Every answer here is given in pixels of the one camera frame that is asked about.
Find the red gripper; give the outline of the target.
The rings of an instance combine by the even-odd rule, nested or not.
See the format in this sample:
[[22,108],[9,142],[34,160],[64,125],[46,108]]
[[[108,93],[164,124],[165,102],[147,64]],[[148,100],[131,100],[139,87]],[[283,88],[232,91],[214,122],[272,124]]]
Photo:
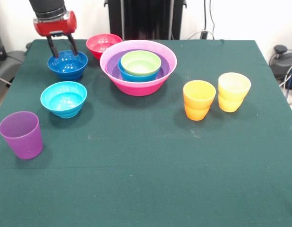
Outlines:
[[52,55],[59,58],[59,52],[55,47],[51,36],[67,35],[71,44],[71,50],[75,56],[78,55],[77,44],[71,33],[77,28],[77,19],[73,11],[66,11],[62,17],[53,20],[33,20],[34,28],[40,36],[46,36]]

